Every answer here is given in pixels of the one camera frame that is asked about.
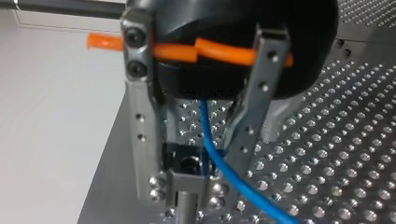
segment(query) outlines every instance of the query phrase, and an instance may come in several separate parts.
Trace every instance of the screw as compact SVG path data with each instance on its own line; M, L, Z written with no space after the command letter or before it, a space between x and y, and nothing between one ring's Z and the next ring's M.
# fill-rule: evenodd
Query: screw
M202 221L204 220L205 214L203 211L198 211L196 216L195 216L195 220L196 221Z
M231 221L231 219L233 219L233 216L231 216L231 214L222 215L220 217L220 220L222 223L229 223Z
M132 76L132 77L144 77L147 72L148 69L145 65L143 65L141 62L138 61L131 61L128 63L127 66L128 69L128 73Z
M138 49L145 45L146 35L137 28L131 28L125 32L125 40L129 47Z
M215 184L212 187L213 194L218 197L224 197L228 193L228 187L226 185Z
M345 55L346 57L349 57L351 53L352 53L352 50L350 50L350 49L344 49L344 55Z
M344 41L344 40L342 40L342 39L338 39L338 40L337 40L337 47L338 47L338 48L343 47L344 44L345 44L345 41Z
M163 220L165 221L165 220L172 219L174 216L175 216L175 209L173 209L173 208L168 209L163 213Z
M153 202L158 203L165 199L165 193L161 190L154 189L149 193L149 197Z
M148 182L150 183L152 189L162 189L165 185L165 181L157 177L150 178Z
M224 207L224 205L225 205L225 202L224 202L224 200L221 199L221 198L212 197L212 198L209 200L209 206L210 206L211 208L216 209L216 210L220 210L222 207Z

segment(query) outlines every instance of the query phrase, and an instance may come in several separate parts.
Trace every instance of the black cylindrical housing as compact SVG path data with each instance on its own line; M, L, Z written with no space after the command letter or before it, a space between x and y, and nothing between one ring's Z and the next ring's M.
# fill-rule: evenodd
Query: black cylindrical housing
M286 27L294 66L284 69L276 98L309 88L335 38L336 0L130 0L129 6L155 12L156 41L193 44L196 37L251 48L256 24ZM250 67L200 58L198 64L157 63L163 90L180 98L234 99Z

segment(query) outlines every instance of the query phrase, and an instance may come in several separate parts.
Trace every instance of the screw hole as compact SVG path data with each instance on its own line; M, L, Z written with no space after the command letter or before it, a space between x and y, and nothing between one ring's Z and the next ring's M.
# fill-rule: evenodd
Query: screw hole
M267 58L271 60L273 63L277 63L277 61L279 60L279 58L277 57L277 53L274 50L268 52Z
M137 139L139 139L142 142L146 142L146 136L143 135L142 133L137 135Z
M136 119L139 120L140 122L144 122L145 121L145 117L141 114L136 114Z
M246 127L246 128L245 128L245 131L246 131L248 134L254 134L254 130L253 130L250 126Z
M261 82L261 83L259 84L259 88L260 88L262 91L268 91L268 89L269 89L266 82Z
M241 151L243 153L248 153L248 148L247 147L241 147L240 149L241 149Z

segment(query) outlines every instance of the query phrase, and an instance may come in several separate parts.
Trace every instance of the metal optical breadboard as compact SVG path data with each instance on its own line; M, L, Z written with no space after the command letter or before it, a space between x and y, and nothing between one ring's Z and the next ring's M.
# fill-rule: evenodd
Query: metal optical breadboard
M332 60L279 140L257 144L247 181L306 223L396 222L395 71L393 64ZM203 144L198 105L180 103L183 143ZM231 103L209 105L220 146ZM238 206L203 222L268 221L243 198Z
M389 0L338 0L340 19L373 28L394 28L396 26L396 2Z

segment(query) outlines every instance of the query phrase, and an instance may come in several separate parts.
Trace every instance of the silver bolt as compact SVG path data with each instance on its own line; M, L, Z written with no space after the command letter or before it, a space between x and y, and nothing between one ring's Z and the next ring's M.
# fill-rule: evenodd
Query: silver bolt
M222 185L222 184L215 184L212 187L213 194L218 197L226 196L228 193L228 190L229 190L228 187L226 185Z
M173 208L168 209L168 210L166 210L166 211L163 213L163 219L164 219L164 220L172 219L174 216L175 216L175 209L173 209Z
M161 190L154 189L149 193L149 197L153 202L158 203L165 199L165 193Z
M161 178L152 177L148 181L152 189L162 189L165 185L165 181Z
M229 223L231 221L231 219L233 219L233 216L231 216L231 214L222 215L220 217L220 220L222 223Z
M197 221L202 221L204 220L205 214L203 211L198 211L196 216L195 216L195 220Z
M246 205L244 203L244 201L238 201L238 204L236 205L236 210L239 212L244 212L246 208Z
M221 198L212 197L212 198L209 200L209 206L210 206L211 208L216 209L216 210L220 210L222 207L224 207L224 205L225 205L225 202L224 202L224 200L221 199Z

